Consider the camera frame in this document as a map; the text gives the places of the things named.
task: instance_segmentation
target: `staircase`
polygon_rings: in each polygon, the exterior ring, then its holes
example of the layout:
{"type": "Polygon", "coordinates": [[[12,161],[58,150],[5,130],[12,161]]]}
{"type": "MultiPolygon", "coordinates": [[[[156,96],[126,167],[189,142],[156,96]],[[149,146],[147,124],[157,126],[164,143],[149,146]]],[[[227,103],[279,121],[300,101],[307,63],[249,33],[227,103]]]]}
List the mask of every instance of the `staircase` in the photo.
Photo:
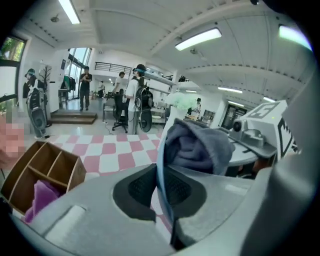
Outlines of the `staircase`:
{"type": "Polygon", "coordinates": [[[56,112],[51,113],[51,119],[49,121],[52,124],[92,125],[97,117],[97,113],[59,109],[56,112]]]}

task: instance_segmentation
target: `wooden cubby organizer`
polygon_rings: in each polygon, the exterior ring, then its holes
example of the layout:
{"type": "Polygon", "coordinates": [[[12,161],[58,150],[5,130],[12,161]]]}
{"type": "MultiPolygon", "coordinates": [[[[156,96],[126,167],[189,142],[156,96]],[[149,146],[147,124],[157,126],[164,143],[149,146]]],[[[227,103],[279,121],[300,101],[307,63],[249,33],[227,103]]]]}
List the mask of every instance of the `wooden cubby organizer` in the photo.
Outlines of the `wooden cubby organizer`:
{"type": "Polygon", "coordinates": [[[65,194],[85,181],[86,169],[79,156],[44,141],[36,141],[15,163],[1,193],[21,214],[32,206],[34,185],[47,181],[65,194]]]}

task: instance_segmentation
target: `fluorescent light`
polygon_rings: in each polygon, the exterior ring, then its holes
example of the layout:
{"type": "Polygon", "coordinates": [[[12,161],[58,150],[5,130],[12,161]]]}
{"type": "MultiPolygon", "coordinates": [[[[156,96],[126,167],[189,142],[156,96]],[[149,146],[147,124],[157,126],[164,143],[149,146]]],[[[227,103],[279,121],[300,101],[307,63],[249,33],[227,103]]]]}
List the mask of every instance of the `fluorescent light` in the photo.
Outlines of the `fluorescent light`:
{"type": "Polygon", "coordinates": [[[66,15],[70,19],[72,24],[79,24],[80,19],[78,18],[78,15],[76,13],[76,10],[71,3],[71,0],[59,0],[63,10],[65,11],[66,15]]]}
{"type": "Polygon", "coordinates": [[[267,102],[276,102],[275,100],[273,100],[272,98],[268,98],[268,97],[263,97],[263,99],[267,102]]]}
{"type": "Polygon", "coordinates": [[[236,102],[233,102],[233,101],[228,101],[230,104],[233,104],[233,105],[237,105],[237,106],[240,106],[240,107],[244,107],[245,105],[242,105],[240,103],[236,103],[236,102]]]}
{"type": "Polygon", "coordinates": [[[219,31],[219,29],[214,28],[209,31],[203,32],[201,34],[197,34],[183,42],[178,43],[175,48],[178,49],[179,51],[182,51],[188,47],[200,44],[202,42],[211,40],[211,39],[216,39],[220,38],[222,35],[219,31]]]}
{"type": "Polygon", "coordinates": [[[300,31],[297,31],[291,27],[281,25],[279,27],[279,36],[284,39],[296,42],[312,51],[311,45],[307,38],[300,31]]]}
{"type": "Polygon", "coordinates": [[[228,91],[228,92],[233,92],[233,93],[242,94],[242,90],[236,90],[236,89],[225,88],[225,87],[218,87],[218,89],[219,89],[219,90],[223,90],[223,91],[228,91]]]}

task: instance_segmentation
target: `railing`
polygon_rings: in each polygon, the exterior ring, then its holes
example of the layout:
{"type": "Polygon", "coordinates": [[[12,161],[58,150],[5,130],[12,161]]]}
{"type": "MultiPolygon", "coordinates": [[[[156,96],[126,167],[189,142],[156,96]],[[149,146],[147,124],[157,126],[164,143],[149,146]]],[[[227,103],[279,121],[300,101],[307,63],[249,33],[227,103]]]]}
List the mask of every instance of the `railing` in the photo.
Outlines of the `railing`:
{"type": "MultiPolygon", "coordinates": [[[[174,76],[173,76],[173,75],[168,75],[168,76],[165,76],[165,77],[163,77],[163,78],[172,81],[172,79],[174,78],[174,76]]],[[[188,81],[190,81],[190,80],[189,80],[188,78],[184,77],[183,75],[180,75],[179,80],[178,80],[178,82],[188,82],[188,81]]]]}
{"type": "Polygon", "coordinates": [[[131,67],[129,66],[122,66],[117,64],[105,63],[105,62],[96,62],[94,66],[95,70],[103,70],[103,71],[110,71],[110,72],[124,72],[128,75],[131,71],[131,67]]]}

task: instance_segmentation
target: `gray towel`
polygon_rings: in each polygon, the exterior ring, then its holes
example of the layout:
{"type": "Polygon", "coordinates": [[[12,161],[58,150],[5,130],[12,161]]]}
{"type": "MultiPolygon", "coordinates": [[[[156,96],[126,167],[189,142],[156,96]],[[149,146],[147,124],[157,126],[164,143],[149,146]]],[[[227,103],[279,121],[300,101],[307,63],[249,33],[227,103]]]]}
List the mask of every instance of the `gray towel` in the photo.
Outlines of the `gray towel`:
{"type": "Polygon", "coordinates": [[[234,150],[226,133],[176,118],[167,132],[163,160],[164,164],[225,175],[234,150]]]}

